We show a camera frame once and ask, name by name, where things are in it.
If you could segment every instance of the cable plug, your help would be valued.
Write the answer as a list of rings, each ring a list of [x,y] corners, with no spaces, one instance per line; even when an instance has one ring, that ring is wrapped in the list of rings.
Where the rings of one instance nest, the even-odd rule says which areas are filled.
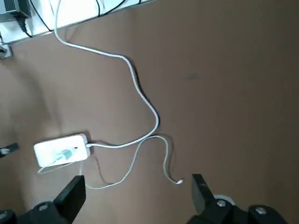
[[[75,148],[72,149],[64,149],[60,153],[56,154],[55,161],[61,161],[64,160],[64,162],[67,162],[75,152]]]
[[[27,35],[29,36],[30,38],[32,37],[32,35],[30,35],[27,31],[27,28],[26,28],[26,18],[25,17],[17,17],[16,18],[21,30]]]
[[[178,182],[176,182],[176,184],[181,184],[184,182],[184,179],[180,179]]]

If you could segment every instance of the power strip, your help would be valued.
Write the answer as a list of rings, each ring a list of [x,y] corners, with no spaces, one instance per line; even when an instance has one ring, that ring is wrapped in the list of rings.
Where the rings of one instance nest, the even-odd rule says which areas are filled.
[[[86,160],[90,149],[86,147],[87,137],[76,134],[34,145],[38,165],[42,168]]]

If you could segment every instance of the black cable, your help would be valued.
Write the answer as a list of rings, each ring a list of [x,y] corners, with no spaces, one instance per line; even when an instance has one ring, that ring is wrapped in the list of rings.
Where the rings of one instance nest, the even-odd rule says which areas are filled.
[[[98,4],[98,9],[99,9],[98,17],[100,17],[100,16],[101,16],[100,4],[99,4],[99,1],[98,1],[98,0],[95,0],[95,1],[96,1],[97,4]]]
[[[42,19],[41,15],[38,13],[38,11],[37,11],[36,7],[34,6],[32,0],[29,0],[29,1],[30,1],[31,5],[32,5],[34,11],[36,12],[37,16],[40,18],[40,20],[41,20],[42,23],[45,25],[45,27],[46,27],[50,32],[53,32],[53,30],[50,29],[50,28],[47,26],[47,24],[45,23],[45,21]]]
[[[30,37],[30,38],[32,38],[33,36],[32,35],[30,35],[27,31],[24,31],[24,33],[28,36],[28,37]]]
[[[117,6],[115,6],[113,9],[110,9],[109,11],[105,12],[102,16],[107,15],[109,13],[111,13],[112,11],[116,10],[119,6],[121,6],[126,0],[122,0],[120,4],[118,4]]]
[[[28,33],[27,28],[26,28],[26,18],[25,17],[16,17],[16,20],[17,20],[21,30],[23,31],[23,33],[25,33],[28,37],[32,38],[33,36]]]

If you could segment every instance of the brown floor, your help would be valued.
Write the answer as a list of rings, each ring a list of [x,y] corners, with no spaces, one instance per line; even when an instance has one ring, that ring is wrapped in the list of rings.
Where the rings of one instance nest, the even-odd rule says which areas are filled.
[[[87,190],[75,223],[183,224],[195,214],[191,173],[242,208],[264,203],[298,223],[298,9],[295,0],[158,0],[67,29],[72,42],[134,60],[160,114],[158,132],[173,139],[171,173],[186,179],[166,180],[164,145],[149,140],[124,183]],[[0,161],[0,209],[20,214],[78,172],[71,165],[38,175],[34,143],[80,132],[123,143],[154,120],[121,60],[69,48],[53,34],[13,51],[0,62],[1,133],[21,149]],[[87,181],[103,184],[95,158],[105,181],[119,180],[134,151],[96,148]]]

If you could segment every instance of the white cable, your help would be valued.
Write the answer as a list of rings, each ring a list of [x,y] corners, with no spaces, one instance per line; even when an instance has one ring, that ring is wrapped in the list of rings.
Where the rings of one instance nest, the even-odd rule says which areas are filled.
[[[150,138],[160,138],[160,139],[164,140],[165,145],[166,145],[166,147],[165,147],[166,153],[165,153],[165,159],[164,159],[164,163],[163,163],[164,174],[167,177],[167,179],[170,180],[171,182],[173,182],[175,184],[181,184],[184,181],[183,179],[181,179],[178,182],[176,182],[176,181],[174,181],[167,174],[166,163],[167,163],[167,158],[168,158],[168,154],[169,154],[169,146],[168,146],[167,140],[164,137],[161,137],[161,136],[158,136],[158,135],[151,136],[157,130],[157,128],[159,126],[159,122],[160,122],[159,116],[158,116],[157,111],[153,107],[153,105],[151,105],[150,102],[146,99],[146,97],[142,94],[142,92],[141,92],[141,90],[140,90],[140,88],[138,86],[136,73],[135,73],[135,70],[134,70],[133,65],[131,64],[131,62],[125,56],[123,56],[123,55],[107,53],[107,52],[104,52],[104,51],[87,48],[87,47],[84,47],[84,46],[76,45],[76,44],[69,43],[69,42],[66,42],[66,41],[62,40],[59,37],[58,31],[57,31],[57,19],[58,19],[58,12],[59,12],[60,3],[61,3],[61,0],[58,0],[58,5],[57,5],[56,12],[55,12],[54,33],[55,33],[56,38],[61,43],[65,44],[67,46],[70,46],[70,47],[74,47],[74,48],[78,48],[78,49],[82,49],[82,50],[87,50],[87,51],[90,51],[90,52],[93,52],[93,53],[96,53],[96,54],[100,54],[100,55],[104,55],[104,56],[108,56],[108,57],[113,57],[113,58],[120,58],[120,59],[124,60],[127,63],[128,67],[129,67],[129,70],[130,70],[130,73],[131,73],[131,76],[132,76],[132,79],[133,79],[133,84],[134,84],[134,87],[136,88],[137,93],[139,94],[139,96],[141,97],[141,99],[144,101],[144,103],[150,108],[150,110],[153,112],[153,114],[155,116],[155,126],[154,126],[154,128],[150,132],[148,132],[147,134],[145,134],[144,136],[142,136],[142,137],[140,137],[140,138],[138,138],[136,140],[133,140],[133,141],[121,144],[121,145],[105,145],[105,144],[97,144],[97,143],[87,143],[86,144],[86,147],[98,146],[98,147],[105,147],[105,148],[123,148],[123,147],[127,147],[127,146],[130,146],[130,145],[133,145],[133,144],[139,142],[139,144],[137,146],[137,149],[136,149],[136,152],[135,152],[135,155],[133,157],[133,161],[131,163],[131,166],[130,166],[128,172],[126,173],[126,175],[120,181],[118,181],[116,183],[113,183],[113,184],[110,184],[110,185],[107,185],[107,186],[104,186],[104,187],[101,187],[101,188],[93,188],[93,187],[88,186],[87,184],[86,184],[86,187],[88,187],[90,189],[105,189],[105,188],[112,187],[112,186],[114,186],[116,184],[119,184],[119,183],[123,182],[125,180],[125,178],[129,175],[129,173],[131,172],[131,170],[133,168],[133,165],[135,163],[135,160],[136,160],[136,157],[137,157],[137,153],[139,151],[139,148],[140,148],[141,144],[145,140],[150,139]],[[82,169],[83,169],[83,162],[81,162],[80,174],[82,174]]]
[[[60,168],[62,168],[62,167],[66,167],[66,166],[68,166],[68,165],[71,165],[71,164],[73,164],[74,162],[71,162],[71,163],[67,163],[67,164],[65,164],[65,165],[63,165],[63,166],[60,166],[60,167],[57,167],[57,168],[54,168],[54,169],[51,169],[51,170],[48,170],[48,171],[44,171],[44,172],[42,172],[45,168],[47,168],[47,167],[42,167],[42,168],[40,168],[38,171],[37,171],[37,173],[38,174],[47,174],[47,173],[50,173],[50,172],[53,172],[53,171],[55,171],[55,170],[58,170],[58,169],[60,169]]]
[[[113,57],[113,58],[120,58],[120,59],[124,60],[127,63],[128,67],[129,67],[129,70],[130,70],[130,73],[131,73],[131,76],[132,76],[132,79],[133,79],[133,83],[134,83],[134,86],[136,88],[137,93],[139,94],[141,99],[146,103],[146,105],[151,109],[151,111],[153,112],[153,114],[155,116],[155,120],[156,120],[156,124],[155,124],[154,128],[149,133],[147,133],[146,135],[144,135],[144,136],[142,136],[142,137],[140,137],[140,138],[138,138],[134,141],[130,141],[130,142],[127,142],[127,143],[121,144],[121,145],[104,145],[104,144],[88,143],[86,146],[87,147],[99,146],[99,147],[105,147],[105,148],[123,148],[123,147],[126,147],[126,146],[133,145],[135,143],[138,143],[138,142],[142,141],[143,139],[146,139],[147,137],[151,136],[159,126],[159,116],[158,116],[158,113],[156,112],[155,108],[150,104],[150,102],[146,99],[146,97],[140,91],[140,88],[139,88],[138,83],[137,83],[137,77],[136,77],[136,74],[135,74],[135,70],[134,70],[133,65],[131,64],[131,62],[123,55],[111,54],[111,53],[107,53],[107,52],[104,52],[104,51],[87,48],[87,47],[84,47],[84,46],[76,45],[76,44],[69,43],[69,42],[66,42],[66,41],[62,40],[58,36],[58,32],[57,32],[57,18],[58,18],[58,11],[59,11],[59,7],[60,7],[60,3],[61,3],[61,0],[58,0],[58,6],[57,6],[56,13],[55,13],[54,33],[55,33],[56,38],[61,43],[65,44],[67,46],[70,46],[70,47],[74,47],[74,48],[78,48],[78,49],[82,49],[82,50],[87,50],[87,51],[90,51],[90,52],[93,52],[93,53],[96,53],[96,54],[105,55],[105,56]]]
[[[147,137],[146,139],[143,139],[142,141],[139,142],[139,144],[138,144],[138,146],[137,146],[137,149],[136,149],[136,151],[135,151],[135,154],[134,154],[134,157],[133,157],[131,166],[130,166],[129,170],[127,171],[127,173],[124,175],[124,177],[123,177],[120,181],[118,181],[118,182],[116,182],[116,183],[109,184],[109,185],[104,186],[104,187],[99,187],[99,188],[90,187],[88,184],[85,184],[86,187],[88,187],[89,189],[97,189],[97,190],[101,190],[101,189],[109,188],[109,187],[112,187],[112,186],[114,186],[114,185],[116,185],[116,184],[119,184],[119,183],[123,182],[123,181],[127,178],[127,176],[130,174],[130,172],[132,171],[132,169],[133,169],[133,166],[134,166],[134,163],[135,163],[135,160],[136,160],[138,151],[139,151],[139,149],[140,149],[140,146],[142,145],[143,142],[145,142],[146,140],[151,139],[151,138],[160,138],[160,139],[162,139],[162,140],[164,141],[164,143],[165,143],[165,158],[164,158],[164,162],[163,162],[163,172],[164,172],[164,175],[165,175],[166,178],[167,178],[169,181],[171,181],[172,183],[175,183],[175,184],[181,184],[181,183],[184,181],[184,179],[181,179],[181,180],[179,180],[179,181],[176,182],[176,181],[173,180],[173,179],[171,178],[171,176],[167,173],[167,159],[168,159],[168,155],[169,155],[169,145],[168,145],[168,141],[167,141],[164,137],[162,137],[162,136],[160,136],[160,135],[152,135],[152,136],[149,136],[149,137]],[[80,165],[80,171],[79,171],[79,175],[82,175],[82,174],[83,174],[83,161],[81,162],[81,165]]]

